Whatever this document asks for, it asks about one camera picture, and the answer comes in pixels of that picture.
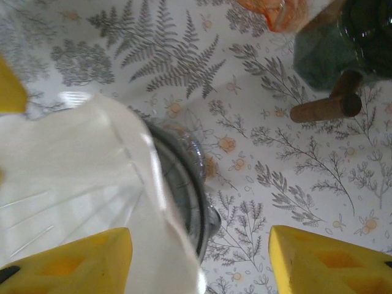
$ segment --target floral tablecloth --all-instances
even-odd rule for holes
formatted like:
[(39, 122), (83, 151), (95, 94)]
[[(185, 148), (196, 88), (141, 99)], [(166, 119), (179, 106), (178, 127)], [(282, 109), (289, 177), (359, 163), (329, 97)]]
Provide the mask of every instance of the floral tablecloth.
[(203, 263), (210, 293), (276, 293), (275, 224), (392, 252), (390, 83), (361, 89), (354, 119), (295, 124), (290, 109), (326, 93), (292, 70), (293, 36), (234, 0), (0, 5), (0, 51), (29, 90), (30, 118), (64, 107), (61, 91), (101, 92), (201, 141), (223, 221)]

